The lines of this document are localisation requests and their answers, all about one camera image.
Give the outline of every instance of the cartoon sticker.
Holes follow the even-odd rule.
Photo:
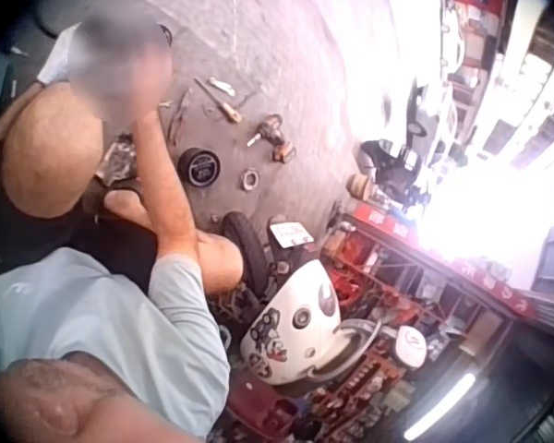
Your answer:
[[[267,361],[257,353],[252,353],[248,356],[250,368],[257,373],[261,378],[269,378],[273,375],[273,371]]]
[[[262,353],[264,349],[268,358],[284,363],[287,361],[287,350],[277,332],[280,319],[281,313],[273,307],[269,308],[250,330],[250,337],[255,342],[257,352]]]

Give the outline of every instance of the scooter tire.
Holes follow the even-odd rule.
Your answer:
[[[242,280],[256,296],[265,294],[269,286],[269,263],[259,236],[248,217],[242,212],[228,212],[223,216],[222,233],[242,253]]]

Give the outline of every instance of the white t-shirt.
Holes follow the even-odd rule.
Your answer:
[[[1,275],[0,371],[18,359],[75,351],[101,360],[137,398],[195,437],[209,433],[225,405],[229,365],[200,268],[188,257],[157,261],[150,299],[68,248]]]

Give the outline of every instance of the screwdriver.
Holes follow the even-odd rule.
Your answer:
[[[203,89],[203,92],[205,92],[208,97],[217,105],[218,108],[225,114],[226,117],[228,117],[228,120],[230,120],[233,123],[240,123],[242,121],[242,115],[234,109],[232,106],[230,106],[226,102],[222,102],[218,98],[216,98],[210,90],[208,90],[203,83],[199,81],[198,78],[194,78],[195,83],[199,85],[200,88]]]

